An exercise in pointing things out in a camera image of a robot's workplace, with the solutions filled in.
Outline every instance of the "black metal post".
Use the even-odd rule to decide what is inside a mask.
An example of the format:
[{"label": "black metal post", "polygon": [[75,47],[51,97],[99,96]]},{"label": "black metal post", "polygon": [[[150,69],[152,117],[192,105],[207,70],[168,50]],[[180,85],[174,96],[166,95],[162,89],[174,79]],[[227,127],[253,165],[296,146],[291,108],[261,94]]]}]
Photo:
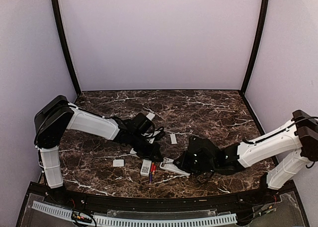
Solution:
[{"label": "black metal post", "polygon": [[68,47],[68,44],[66,41],[66,36],[65,36],[64,28],[63,28],[62,17],[61,17],[61,12],[60,12],[60,7],[59,7],[59,0],[52,0],[52,7],[53,7],[55,23],[56,23],[56,27],[58,29],[58,34],[60,37],[60,42],[61,42],[65,62],[66,62],[66,65],[68,67],[75,92],[77,95],[80,95],[80,93],[81,93],[80,84],[79,84],[79,81],[76,77],[76,73],[74,70],[74,66],[73,66],[70,51],[69,51],[69,47]]},{"label": "black metal post", "polygon": [[252,52],[250,54],[249,62],[247,65],[247,70],[245,73],[243,85],[240,89],[243,94],[245,94],[250,77],[252,76],[252,72],[253,72],[253,68],[255,65],[255,60],[256,60],[259,44],[260,44],[260,40],[261,40],[262,33],[263,33],[266,12],[267,12],[267,6],[268,6],[268,0],[262,0],[259,18],[258,18],[257,29],[256,29],[256,35],[255,35],[255,39],[254,39],[254,44],[253,44]]}]

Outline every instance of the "black frame edge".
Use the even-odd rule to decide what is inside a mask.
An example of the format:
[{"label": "black frame edge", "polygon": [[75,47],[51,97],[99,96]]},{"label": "black frame edge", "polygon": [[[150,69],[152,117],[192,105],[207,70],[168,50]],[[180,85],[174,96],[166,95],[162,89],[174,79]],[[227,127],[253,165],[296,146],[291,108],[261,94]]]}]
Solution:
[{"label": "black frame edge", "polygon": [[[242,100],[243,100],[245,106],[247,107],[248,112],[249,112],[250,115],[252,116],[252,119],[253,119],[253,121],[254,121],[254,123],[255,123],[255,125],[256,125],[258,131],[259,131],[259,133],[260,133],[261,135],[264,135],[264,134],[265,134],[265,131],[264,131],[262,125],[260,124],[260,121],[258,120],[256,114],[254,113],[254,111],[253,111],[251,105],[249,104],[249,101],[247,100],[247,98],[245,97],[245,95],[244,95],[244,93],[243,93],[242,91],[239,90],[238,93],[239,93],[239,95],[241,96],[241,98],[242,98]],[[278,163],[279,163],[277,157],[276,157],[276,156],[272,156],[272,159],[273,159],[273,162],[274,162],[275,166],[277,166]]]},{"label": "black frame edge", "polygon": [[82,90],[82,92],[104,92],[104,91],[169,91],[169,90],[213,90],[213,91],[239,91],[239,89],[104,89],[104,90]]},{"label": "black frame edge", "polygon": [[69,47],[68,47],[68,44],[66,41],[66,36],[65,36],[64,28],[63,28],[61,11],[60,11],[60,6],[59,6],[59,0],[51,0],[51,1],[52,1],[52,8],[53,8],[53,13],[54,13],[54,17],[55,17],[55,23],[56,23],[56,27],[58,30],[58,34],[59,34],[60,43],[62,46],[65,62],[66,62],[66,65],[68,67],[75,92],[77,95],[79,95],[81,93],[80,84],[79,84],[79,81],[76,77],[75,69],[74,69],[71,55],[70,55],[70,51],[69,51]]},{"label": "black frame edge", "polygon": [[[22,216],[25,210],[25,206],[29,197],[30,193],[40,195],[45,197],[45,192],[47,191],[47,188],[45,185],[30,182],[30,185],[28,187],[28,190],[25,195],[25,201],[23,202],[23,205],[20,210],[20,215],[17,220],[16,227],[19,227],[19,224],[22,221]],[[293,191],[295,193],[298,205],[301,210],[301,214],[304,220],[305,227],[309,227],[309,222],[307,219],[307,215],[305,213],[303,204],[301,202],[298,190],[295,186],[295,183],[293,180],[290,180],[285,183],[285,185],[277,190],[277,195],[288,193],[290,191]],[[83,195],[80,192],[75,191],[67,191],[69,194],[72,195],[75,202],[80,202],[83,199]],[[202,199],[202,197],[192,197],[192,198],[184,198],[184,199],[143,199],[143,198],[123,198],[123,197],[109,197],[109,196],[100,196],[100,195],[94,195],[94,194],[87,194],[85,193],[86,198],[86,205],[84,207],[85,211],[88,212],[99,212],[99,213],[106,213],[108,210],[122,210],[121,207],[125,207],[126,211],[140,211],[135,210],[134,208],[139,209],[142,208],[144,205],[149,205],[148,202],[152,204],[160,203],[160,205],[163,205],[160,210],[153,207],[151,209],[147,209],[147,212],[162,212],[162,209],[166,209],[167,206],[174,205],[173,203],[176,203],[170,211],[165,212],[175,212],[175,208],[179,210],[179,202],[182,202],[182,205],[185,205],[185,207],[189,207],[191,211],[194,210],[207,210],[207,209],[219,209],[219,207],[223,206],[223,212],[230,211],[231,213],[239,213],[242,211],[249,211],[251,209],[251,206],[242,206],[239,204],[239,199],[244,198],[245,196],[249,195],[255,195],[259,193],[259,189],[249,190],[249,191],[243,191],[243,192],[237,192],[237,193],[231,193],[231,194],[225,194],[225,195],[216,195],[216,196],[206,196],[204,199],[205,202],[200,202],[198,200]]]},{"label": "black frame edge", "polygon": [[255,65],[258,49],[259,49],[259,44],[262,38],[262,33],[263,33],[263,28],[265,24],[265,18],[266,18],[266,12],[267,12],[267,7],[268,7],[268,0],[262,0],[261,6],[260,6],[260,12],[259,12],[259,17],[258,17],[258,24],[257,24],[257,29],[256,29],[256,35],[253,43],[253,48],[252,52],[250,54],[249,62],[247,65],[244,81],[241,87],[241,92],[245,94],[249,80],[252,76],[253,68]]}]

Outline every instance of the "white cable tray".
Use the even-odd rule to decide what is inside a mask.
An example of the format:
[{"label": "white cable tray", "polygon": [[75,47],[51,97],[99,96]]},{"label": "white cable tray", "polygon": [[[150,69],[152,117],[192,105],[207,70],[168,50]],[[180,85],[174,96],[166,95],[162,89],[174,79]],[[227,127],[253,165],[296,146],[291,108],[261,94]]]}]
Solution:
[{"label": "white cable tray", "polygon": [[[72,221],[72,210],[69,209],[38,201],[33,201],[32,208],[66,221]],[[131,220],[95,214],[94,219],[99,227],[214,227],[237,223],[236,214],[188,220]]]}]

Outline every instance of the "small white object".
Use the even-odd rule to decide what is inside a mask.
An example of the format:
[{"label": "small white object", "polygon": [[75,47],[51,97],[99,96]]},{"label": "small white object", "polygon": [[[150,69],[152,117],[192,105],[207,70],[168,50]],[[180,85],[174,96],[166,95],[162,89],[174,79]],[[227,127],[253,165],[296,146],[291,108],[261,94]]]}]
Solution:
[{"label": "small white object", "polygon": [[163,159],[163,162],[160,163],[159,167],[163,170],[172,171],[172,172],[180,174],[180,175],[184,175],[184,176],[190,175],[190,173],[180,170],[176,165],[173,164],[173,161],[174,161],[173,159],[165,157]]},{"label": "small white object", "polygon": [[177,138],[175,134],[170,134],[171,144],[177,144]]},{"label": "small white object", "polygon": [[154,119],[154,117],[155,117],[155,114],[153,114],[153,113],[149,113],[149,114],[147,114],[147,116],[146,116],[150,121],[152,120],[152,119]]},{"label": "small white object", "polygon": [[134,150],[134,149],[131,149],[130,150],[130,152],[129,152],[129,154],[132,154],[132,155],[134,155],[134,154],[136,154],[137,152]]},{"label": "small white object", "polygon": [[124,166],[124,165],[125,165],[124,159],[113,160],[113,166]]},{"label": "small white object", "polygon": [[149,176],[150,168],[151,168],[151,161],[145,160],[143,161],[143,165],[141,166],[140,174],[142,176]]}]

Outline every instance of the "white block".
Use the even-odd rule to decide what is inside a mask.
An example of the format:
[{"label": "white block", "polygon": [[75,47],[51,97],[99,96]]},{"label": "white block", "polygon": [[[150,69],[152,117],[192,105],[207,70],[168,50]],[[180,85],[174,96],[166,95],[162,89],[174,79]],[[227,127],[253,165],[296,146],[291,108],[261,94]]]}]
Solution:
[{"label": "white block", "polygon": [[113,160],[113,166],[124,166],[124,165],[125,165],[124,159]]},{"label": "white block", "polygon": [[177,138],[175,134],[170,134],[171,144],[177,144]]},{"label": "white block", "polygon": [[155,114],[153,114],[153,113],[149,113],[149,114],[147,114],[147,116],[146,116],[150,121],[152,120],[152,119],[154,119],[154,117],[155,117]]},{"label": "white block", "polygon": [[151,161],[150,160],[145,160],[143,161],[143,165],[140,170],[140,174],[142,176],[149,176],[150,168],[151,168]]}]

